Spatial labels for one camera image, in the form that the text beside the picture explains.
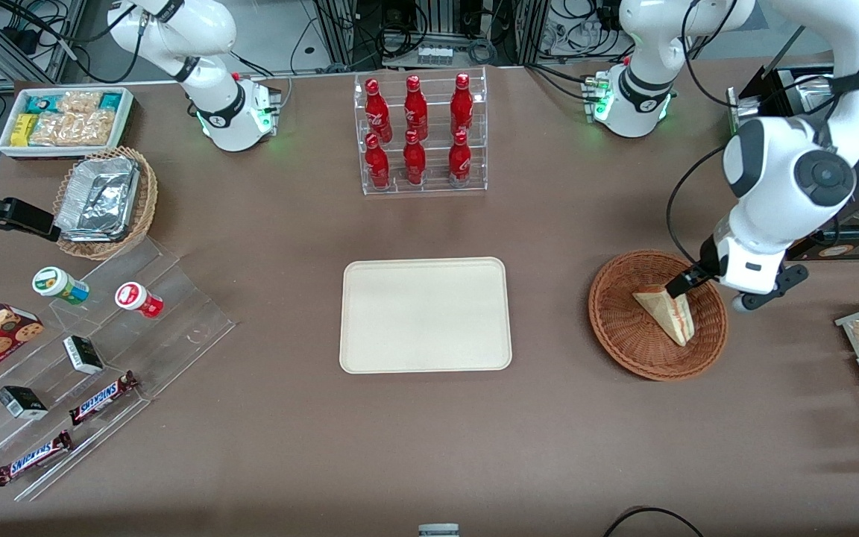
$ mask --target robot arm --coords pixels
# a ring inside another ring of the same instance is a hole
[[[685,65],[685,14],[685,36],[695,37],[712,34],[722,23],[720,31],[735,30],[753,10],[754,0],[623,0],[618,21],[635,41],[635,52],[627,66],[616,65],[590,81],[590,96],[599,101],[593,120],[618,136],[652,132]]]
[[[133,4],[140,9],[112,28],[115,41],[126,51],[138,48],[137,54],[180,82],[215,145],[242,151],[275,132],[277,110],[268,89],[237,81],[217,58],[236,40],[227,7],[214,0],[119,1],[108,10],[109,24]]]
[[[809,0],[775,4],[784,17],[822,35],[834,51],[835,105],[828,119],[761,118],[740,126],[723,167],[737,204],[702,245],[702,259],[668,284],[672,296],[713,277],[740,290],[753,310],[807,277],[783,269],[784,252],[850,199],[859,177],[859,0],[831,9]]]

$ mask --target table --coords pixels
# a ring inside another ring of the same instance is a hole
[[[722,95],[760,64],[696,68]],[[733,315],[695,380],[627,373],[588,326],[588,286],[621,252],[672,251],[666,198],[726,139],[725,110],[682,74],[664,124],[618,139],[523,69],[488,76],[490,190],[409,200],[360,192],[352,76],[298,79],[280,135],[241,154],[201,135],[178,85],[133,86],[130,145],[160,181],[151,234],[241,324],[39,500],[0,493],[0,534],[405,536],[451,521],[582,536],[651,504],[706,535],[859,535],[859,371],[831,322],[859,310],[859,262],[810,264],[784,299]],[[48,207],[68,166],[3,159],[0,196]],[[676,204],[682,240],[696,248],[733,203],[706,164]],[[347,264],[490,255],[507,266],[508,369],[341,370]],[[48,264],[91,266],[0,233],[0,301],[44,308],[28,278]],[[659,516],[618,534],[687,534]]]

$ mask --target coca-cola bottle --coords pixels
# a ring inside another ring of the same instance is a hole
[[[455,136],[459,129],[470,132],[473,126],[473,95],[470,94],[470,75],[460,72],[456,75],[456,91],[450,101],[450,129]]]
[[[367,123],[371,132],[380,137],[381,143],[389,143],[393,139],[393,128],[389,126],[389,106],[380,95],[380,83],[369,78],[364,86],[367,88]]]
[[[406,102],[403,102],[406,112],[406,129],[416,131],[420,139],[430,135],[430,119],[427,113],[427,98],[420,90],[420,78],[417,75],[406,76]]]
[[[406,132],[406,147],[403,149],[403,160],[406,161],[406,180],[413,186],[423,184],[427,170],[427,153],[420,144],[420,137],[415,130]]]
[[[450,147],[450,184],[456,188],[462,188],[470,181],[470,159],[473,153],[466,144],[466,137],[465,130],[458,130],[453,136],[453,147]]]
[[[367,133],[364,138],[367,143],[367,171],[371,176],[373,188],[386,190],[389,188],[389,159],[386,159],[386,151],[380,147],[380,139],[375,133]]]

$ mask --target clear acrylic shelf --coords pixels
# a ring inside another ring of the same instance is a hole
[[[88,300],[81,306],[51,302],[39,314],[45,332],[0,364],[0,388],[27,386],[48,407],[40,421],[27,421],[11,417],[0,402],[0,466],[51,441],[62,429],[68,429],[75,443],[71,452],[55,455],[4,487],[16,495],[15,500],[33,500],[44,492],[235,326],[181,271],[177,258],[151,239],[120,252],[81,279],[91,286]],[[147,319],[116,306],[113,293],[128,281],[147,286],[164,300],[160,316]],[[101,373],[72,369],[62,344],[71,334],[92,340],[105,364]],[[68,411],[129,370],[140,385],[72,427]]]
[[[473,152],[470,160],[470,180],[467,186],[455,188],[450,184],[450,147],[453,146],[453,133],[450,132],[450,100],[456,89],[456,75],[467,72],[470,75],[470,93],[473,94],[473,126],[468,132],[467,144]],[[406,164],[403,162],[403,147],[406,146],[406,116],[403,115],[403,102],[406,100],[406,76],[410,72],[378,72],[370,75],[357,75],[354,79],[354,106],[357,129],[357,152],[360,154],[360,177],[364,194],[429,194],[460,193],[486,190],[488,187],[488,122],[486,70],[440,69],[419,71],[420,86],[427,98],[429,109],[429,137],[423,140],[427,154],[426,179],[422,186],[413,186],[406,180]],[[364,155],[367,146],[364,136],[369,132],[367,123],[367,92],[362,85],[368,78],[380,82],[380,92],[389,106],[389,124],[393,128],[393,139],[383,145],[389,158],[389,188],[373,188],[367,171]]]

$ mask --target wicker basket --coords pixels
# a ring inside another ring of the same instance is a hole
[[[119,242],[71,242],[59,239],[58,248],[61,248],[65,254],[86,257],[92,261],[104,261],[122,249],[139,244],[148,233],[148,228],[151,227],[151,222],[154,220],[154,204],[157,203],[157,179],[154,177],[154,170],[139,152],[128,147],[116,147],[115,149],[100,151],[85,157],[85,160],[110,159],[111,157],[129,157],[136,160],[141,166],[139,191],[134,195],[132,224],[128,235]],[[62,200],[65,198],[65,189],[68,188],[71,176],[72,170],[69,170],[69,173],[65,174],[62,186],[58,188],[58,195],[55,197],[55,203],[52,204],[52,213],[54,214],[58,214],[58,208],[61,207]]]
[[[631,251],[607,262],[589,292],[589,320],[602,346],[632,373],[651,380],[696,377],[718,359],[727,341],[725,302],[713,284],[688,293],[695,336],[684,347],[658,326],[632,293],[664,285],[688,268],[675,255]]]

